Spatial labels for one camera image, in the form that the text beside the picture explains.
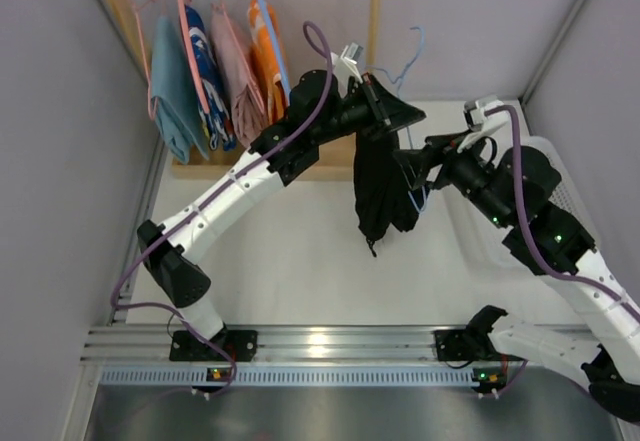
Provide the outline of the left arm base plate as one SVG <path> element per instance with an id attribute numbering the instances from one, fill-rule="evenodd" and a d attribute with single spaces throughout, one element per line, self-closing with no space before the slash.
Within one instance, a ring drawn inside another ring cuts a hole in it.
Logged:
<path id="1" fill-rule="evenodd" d="M 258 347 L 258 332 L 255 330 L 226 330 L 211 340 L 236 362 L 250 362 Z M 175 331 L 169 360 L 173 362 L 225 361 L 215 350 L 198 341 L 186 330 Z"/>

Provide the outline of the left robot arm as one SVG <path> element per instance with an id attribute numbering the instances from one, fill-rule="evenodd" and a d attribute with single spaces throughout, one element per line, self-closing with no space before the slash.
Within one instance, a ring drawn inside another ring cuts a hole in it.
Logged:
<path id="1" fill-rule="evenodd" d="M 211 299 L 212 282 L 198 265 L 216 240 L 313 166 L 322 145 L 353 134 L 378 141 L 425 117 L 372 74 L 350 79 L 341 94 L 334 75 L 305 73 L 284 116 L 264 129 L 224 176 L 176 215 L 138 227 L 144 267 L 178 317 L 201 338 L 218 342 L 226 324 Z"/>

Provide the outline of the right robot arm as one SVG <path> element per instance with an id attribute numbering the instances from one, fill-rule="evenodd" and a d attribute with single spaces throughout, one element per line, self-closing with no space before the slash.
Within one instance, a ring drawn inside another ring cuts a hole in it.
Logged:
<path id="1" fill-rule="evenodd" d="M 594 237 L 551 196 L 562 177 L 547 156 L 516 144 L 500 162 L 482 158 L 486 138 L 461 149 L 460 134 L 429 137 L 393 157 L 413 189 L 452 186 L 490 224 L 519 263 L 554 289 L 589 327 L 577 340 L 529 324 L 492 305 L 459 332 L 455 347 L 472 360 L 510 356 L 569 379 L 609 414 L 639 421 L 639 307 L 607 268 Z"/>

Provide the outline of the thin blue wire hanger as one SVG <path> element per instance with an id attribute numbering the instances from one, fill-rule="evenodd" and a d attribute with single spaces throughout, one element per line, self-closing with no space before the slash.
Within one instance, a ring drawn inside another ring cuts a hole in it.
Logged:
<path id="1" fill-rule="evenodd" d="M 379 67 L 379 66 L 374 66 L 374 65 L 367 65 L 366 66 L 366 70 L 367 71 L 375 71 L 375 72 L 379 72 L 382 73 L 388 80 L 388 82 L 395 88 L 395 95 L 400 98 L 403 99 L 401 91 L 402 91 L 402 87 L 404 85 L 406 76 L 408 74 L 408 72 L 410 71 L 410 69 L 412 68 L 412 66 L 415 64 L 415 62 L 420 58 L 423 50 L 424 50 L 424 46 L 425 46 L 425 31 L 424 28 L 422 26 L 412 26 L 410 28 L 411 31 L 417 32 L 419 34 L 419 42 L 417 45 L 417 48 L 415 50 L 415 53 L 413 54 L 413 56 L 406 62 L 406 64 L 404 65 L 404 67 L 402 68 L 402 70 L 399 72 L 398 75 L 393 76 L 391 74 L 391 72 L 385 68 Z M 427 204 L 427 199 L 428 199 L 428 192 L 426 190 L 425 187 L 421 187 L 420 191 L 420 198 L 417 199 L 416 196 L 413 194 L 412 191 L 408 191 L 407 192 L 407 196 L 409 198 L 409 201 L 411 202 L 415 212 L 418 215 L 421 215 L 426 208 L 426 204 Z"/>

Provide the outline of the thick blue plastic hanger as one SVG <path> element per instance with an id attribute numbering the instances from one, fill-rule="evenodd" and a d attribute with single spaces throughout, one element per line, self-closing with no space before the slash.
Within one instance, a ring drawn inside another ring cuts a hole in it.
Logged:
<path id="1" fill-rule="evenodd" d="M 286 64 L 285 64 L 285 60 L 283 57 L 283 53 L 280 47 L 280 42 L 279 42 L 279 38 L 278 35 L 276 34 L 276 30 L 272 21 L 272 17 L 269 14 L 269 9 L 268 9 L 268 5 L 266 0 L 257 0 L 260 12 L 263 16 L 264 19 L 264 24 L 265 27 L 267 29 L 267 32 L 269 34 L 269 38 L 273 47 L 273 51 L 274 51 L 274 55 L 275 55 L 275 59 L 278 65 L 278 69 L 279 69 L 279 73 L 280 73 L 280 78 L 281 78 L 281 85 L 283 88 L 283 92 L 284 92 L 284 96 L 285 96 L 285 100 L 289 101 L 289 97 L 290 97 L 290 92 L 291 92 L 291 87 L 290 87 L 290 83 L 289 83 L 289 78 L 288 78 L 288 74 L 287 74 L 287 68 L 286 68 Z"/>

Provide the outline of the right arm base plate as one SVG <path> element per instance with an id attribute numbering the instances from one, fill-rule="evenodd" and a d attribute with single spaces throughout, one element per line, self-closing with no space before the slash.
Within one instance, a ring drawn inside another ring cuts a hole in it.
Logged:
<path id="1" fill-rule="evenodd" d="M 500 361 L 488 337 L 466 328 L 443 329 L 434 333 L 436 356 L 439 361 L 469 365 L 478 361 Z"/>

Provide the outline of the black trousers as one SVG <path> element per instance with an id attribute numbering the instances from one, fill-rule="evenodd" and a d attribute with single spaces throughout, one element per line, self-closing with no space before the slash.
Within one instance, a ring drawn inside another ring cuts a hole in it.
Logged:
<path id="1" fill-rule="evenodd" d="M 390 226 L 399 232 L 413 230 L 426 206 L 425 188 L 410 191 L 393 154 L 400 148 L 399 137 L 392 133 L 371 140 L 358 133 L 353 163 L 353 186 L 358 229 L 371 255 L 375 245 Z"/>

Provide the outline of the orange white trousers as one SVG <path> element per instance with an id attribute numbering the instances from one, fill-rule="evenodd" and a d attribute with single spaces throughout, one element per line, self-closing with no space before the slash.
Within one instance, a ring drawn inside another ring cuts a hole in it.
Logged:
<path id="1" fill-rule="evenodd" d="M 273 7 L 270 4 L 267 5 L 276 34 L 279 38 L 287 68 L 285 50 L 280 37 L 277 16 Z M 271 125 L 283 117 L 285 109 L 288 106 L 288 101 L 285 100 L 273 47 L 257 0 L 250 1 L 247 16 L 251 34 L 251 58 L 256 79 L 265 102 L 267 122 Z"/>

